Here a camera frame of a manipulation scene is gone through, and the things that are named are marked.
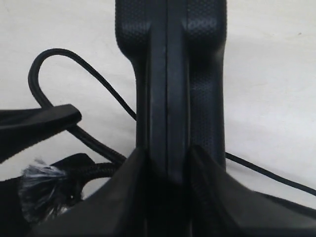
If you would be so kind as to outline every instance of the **black cord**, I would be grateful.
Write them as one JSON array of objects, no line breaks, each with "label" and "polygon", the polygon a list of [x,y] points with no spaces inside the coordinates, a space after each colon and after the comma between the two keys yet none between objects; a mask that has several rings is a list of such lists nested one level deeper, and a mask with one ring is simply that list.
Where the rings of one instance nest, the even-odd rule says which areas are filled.
[{"label": "black cord", "polygon": [[309,193],[309,194],[311,194],[311,195],[316,197],[316,190],[315,189],[312,189],[312,188],[307,187],[305,185],[302,185],[302,184],[290,181],[288,179],[285,179],[285,178],[283,178],[283,177],[281,177],[281,176],[279,176],[277,174],[274,174],[274,173],[272,173],[272,172],[270,172],[270,171],[268,171],[268,170],[266,170],[264,168],[261,168],[261,167],[255,165],[255,164],[252,164],[252,163],[250,163],[250,162],[248,162],[248,161],[246,161],[244,159],[241,159],[239,157],[236,157],[236,156],[234,156],[232,154],[226,153],[226,158],[230,159],[233,162],[241,164],[241,165],[243,165],[243,166],[245,166],[245,167],[247,167],[249,169],[252,169],[252,170],[254,170],[254,171],[256,171],[256,172],[258,172],[260,174],[263,174],[263,175],[265,175],[265,176],[267,176],[267,177],[269,177],[269,178],[271,178],[273,180],[276,180],[276,181],[278,181],[280,183],[283,183],[283,184],[288,185],[290,187],[293,187],[295,189],[302,190],[302,191],[304,191],[306,193]]},{"label": "black cord", "polygon": [[[129,113],[132,118],[136,119],[136,114],[133,110],[127,105],[127,103],[123,100],[123,98],[113,89],[113,87],[86,61],[84,61],[77,54],[66,50],[66,49],[49,49],[42,52],[39,56],[36,57],[33,64],[31,65],[29,71],[29,88],[31,93],[33,94],[36,101],[42,108],[53,107],[52,103],[48,100],[45,94],[42,92],[39,84],[39,72],[40,67],[42,66],[45,59],[54,55],[66,56],[68,58],[73,59],[79,65],[81,65],[84,69],[86,69],[91,75],[93,75],[107,90],[116,98],[116,100],[123,106],[123,108]],[[96,153],[102,155],[109,161],[115,164],[122,164],[126,157],[121,155],[120,153],[114,151],[113,149],[107,147],[102,144],[98,140],[94,139],[91,135],[81,129],[79,126],[73,126],[67,129],[72,135],[77,137],[80,141],[86,144],[90,149],[95,151]]]},{"label": "black cord", "polygon": [[[37,58],[34,60],[30,71],[29,71],[29,87],[30,90],[34,96],[34,98],[37,100],[37,102],[43,107],[48,108],[52,107],[53,105],[51,102],[47,99],[47,97],[42,92],[40,85],[39,85],[39,71],[40,67],[43,64],[44,60],[47,59],[50,56],[53,55],[61,55],[66,56],[74,61],[76,61],[79,65],[81,65],[83,68],[85,68],[91,75],[93,75],[101,84],[107,88],[107,90],[116,98],[116,100],[122,105],[122,107],[128,112],[128,114],[136,120],[136,114],[133,112],[133,110],[127,105],[127,103],[122,99],[122,97],[113,89],[113,87],[87,62],[85,62],[81,57],[79,57],[77,54],[66,50],[66,49],[49,49],[47,51],[44,51],[41,53]],[[126,157],[121,155],[120,153],[114,151],[113,149],[107,147],[106,145],[102,144],[92,136],[90,136],[88,133],[86,133],[83,129],[81,129],[79,126],[74,126],[72,128],[69,128],[68,131],[73,134],[75,137],[77,137],[79,140],[81,140],[84,144],[86,144],[90,149],[94,150],[95,152],[99,153],[103,157],[107,158],[109,161],[115,163],[115,164],[122,164]],[[302,190],[306,193],[309,193],[313,196],[316,196],[316,190],[309,188],[305,185],[290,181],[288,179],[282,178],[270,171],[267,171],[255,164],[252,164],[246,160],[243,160],[239,157],[236,157],[232,154],[225,153],[225,156],[227,159],[232,160],[238,164],[241,164],[249,169],[252,169],[260,174],[263,174],[273,180],[276,180],[280,183],[283,183],[285,185],[291,186],[295,189]]]}]

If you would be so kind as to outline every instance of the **white table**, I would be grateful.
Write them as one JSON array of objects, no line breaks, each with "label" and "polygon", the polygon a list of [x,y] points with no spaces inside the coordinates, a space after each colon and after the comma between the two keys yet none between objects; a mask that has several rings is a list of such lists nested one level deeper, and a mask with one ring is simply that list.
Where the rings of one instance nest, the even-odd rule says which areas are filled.
[{"label": "white table", "polygon": [[[34,108],[27,74],[42,51],[70,49],[94,66],[135,109],[135,80],[117,47],[114,0],[0,0],[0,108]],[[285,178],[316,188],[316,1],[229,0],[224,66],[226,148]],[[54,104],[75,105],[80,125],[128,155],[135,122],[80,66],[48,59],[40,84]],[[0,166],[20,175],[34,158],[56,162],[84,152],[104,159],[64,132]],[[316,208],[316,197],[228,161],[246,186]],[[91,193],[104,180],[86,188]]]}]

